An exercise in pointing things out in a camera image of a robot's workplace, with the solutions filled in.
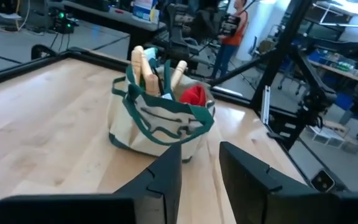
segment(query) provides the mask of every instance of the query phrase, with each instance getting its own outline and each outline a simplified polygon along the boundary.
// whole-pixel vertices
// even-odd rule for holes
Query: metal pole
[[[283,34],[280,36],[278,40],[278,44],[276,46],[276,51],[273,57],[270,58],[265,73],[262,79],[259,82],[257,89],[255,90],[254,97],[251,101],[251,107],[253,109],[259,109],[262,102],[262,94],[265,86],[271,86],[276,76],[278,69],[280,68],[282,62],[284,61],[285,56],[287,55],[291,42],[293,38],[296,36],[299,26],[308,12],[313,0],[302,0],[297,1],[296,7],[290,16],[287,25],[283,31]]]

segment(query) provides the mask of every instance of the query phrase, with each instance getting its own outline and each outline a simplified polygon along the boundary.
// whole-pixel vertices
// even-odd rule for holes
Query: gray floor
[[[70,46],[84,47],[87,49],[94,49],[104,44],[108,44],[121,39],[115,44],[99,49],[100,52],[113,55],[120,58],[126,57],[127,46],[129,39],[125,37],[127,34],[111,30],[103,27],[98,27],[86,22],[82,22],[80,27],[77,27],[75,33],[71,35]],[[53,41],[53,34],[45,34],[44,36],[32,35],[27,31],[22,31],[17,34],[0,32],[0,56],[17,60],[19,62],[28,62],[30,60],[30,50],[34,44],[50,45]],[[53,48],[58,50],[60,45],[60,37],[56,40]],[[66,49],[67,36],[65,36],[64,43],[61,50]],[[234,65],[230,65],[229,69],[233,69],[241,64],[234,60]],[[7,62],[0,59],[0,70],[15,65],[12,62]],[[206,67],[200,66],[199,70],[204,73],[211,73]],[[261,73],[256,69],[250,69],[243,73],[244,76],[258,77]],[[271,104],[277,107],[285,108],[287,110],[296,111],[297,102],[300,97],[295,96],[295,89],[297,85],[286,80],[282,90],[278,90],[277,86],[281,78],[278,74],[272,85]],[[226,81],[221,85],[232,91],[242,94],[244,97],[251,99],[254,94],[254,89],[249,85],[247,80],[244,80],[240,75]],[[330,120],[338,120],[343,111],[333,106],[327,118]],[[356,135],[358,133],[358,121],[351,120],[347,125],[351,128],[349,134]],[[311,150],[319,156],[319,158],[348,186],[350,190],[358,191],[358,154],[349,154],[339,149],[320,145],[311,142],[310,138],[302,136],[302,140],[307,143]],[[304,145],[297,142],[291,149],[293,156],[299,167],[305,172],[308,177],[312,177],[320,168],[321,165],[316,161],[310,159],[310,153],[306,150]]]

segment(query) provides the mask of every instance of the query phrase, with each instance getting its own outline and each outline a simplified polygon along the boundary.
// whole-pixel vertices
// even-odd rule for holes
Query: red object
[[[201,85],[195,85],[183,92],[179,100],[180,103],[188,103],[195,106],[205,106],[206,95]]]

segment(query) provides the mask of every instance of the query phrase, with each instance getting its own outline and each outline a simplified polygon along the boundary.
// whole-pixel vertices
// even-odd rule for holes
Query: desk
[[[165,29],[165,24],[162,22],[159,27],[157,24],[141,22],[134,19],[132,13],[126,11],[123,11],[122,14],[115,11],[102,12],[71,1],[62,1],[62,4],[77,19],[129,34],[128,60],[131,59],[132,50],[136,46],[143,46],[151,41],[154,35]]]
[[[120,76],[69,58],[0,83],[0,198],[109,194],[155,160],[109,142],[105,115]],[[304,182],[266,132],[254,111],[217,101],[208,142],[182,167],[178,223],[235,223],[219,165],[223,140]]]
[[[309,62],[310,62],[310,64],[315,65],[315,66],[317,66],[317,67],[323,68],[323,69],[325,69],[325,70],[328,70],[328,71],[337,73],[337,74],[339,74],[339,75],[342,75],[342,76],[344,76],[344,77],[347,77],[347,78],[350,78],[350,79],[353,79],[353,80],[358,81],[358,76],[355,76],[355,75],[353,75],[353,74],[350,73],[350,72],[345,72],[345,71],[342,71],[342,70],[339,70],[339,69],[330,67],[330,66],[328,66],[328,65],[323,65],[323,64],[321,64],[321,63],[312,61],[312,60],[309,60]]]

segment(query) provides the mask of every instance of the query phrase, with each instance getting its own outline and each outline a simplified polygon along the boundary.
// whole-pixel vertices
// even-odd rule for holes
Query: wooden handle
[[[173,72],[172,78],[171,78],[171,90],[173,91],[177,85],[179,84],[183,73],[185,72],[187,67],[187,63],[185,61],[180,61],[175,69],[175,71]]]
[[[146,84],[146,93],[152,96],[160,96],[160,88],[158,87],[158,77],[153,74],[149,61],[144,54],[142,46],[136,46],[134,50],[141,52],[142,56],[142,75]]]
[[[135,83],[139,85],[140,76],[142,75],[142,52],[139,50],[132,51],[131,65],[135,75]]]

